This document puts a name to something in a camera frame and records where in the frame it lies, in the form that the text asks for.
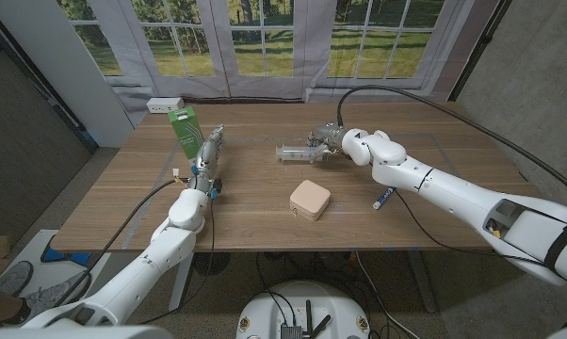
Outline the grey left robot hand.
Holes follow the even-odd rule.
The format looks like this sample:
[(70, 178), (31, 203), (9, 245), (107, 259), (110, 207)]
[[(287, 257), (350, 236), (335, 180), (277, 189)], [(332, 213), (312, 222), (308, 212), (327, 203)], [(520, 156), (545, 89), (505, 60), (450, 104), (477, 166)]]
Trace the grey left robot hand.
[(208, 193), (214, 184), (219, 152), (224, 142), (225, 126), (218, 125), (197, 152), (193, 176), (189, 187)]

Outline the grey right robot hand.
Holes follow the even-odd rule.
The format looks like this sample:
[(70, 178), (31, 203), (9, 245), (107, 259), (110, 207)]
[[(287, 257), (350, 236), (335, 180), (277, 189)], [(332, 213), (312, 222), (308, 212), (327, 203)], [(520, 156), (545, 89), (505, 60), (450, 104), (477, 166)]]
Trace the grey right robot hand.
[(307, 146), (313, 148), (309, 161), (314, 163), (324, 154), (340, 153), (342, 140), (347, 132), (348, 128), (337, 122), (327, 122), (315, 127), (307, 137)]

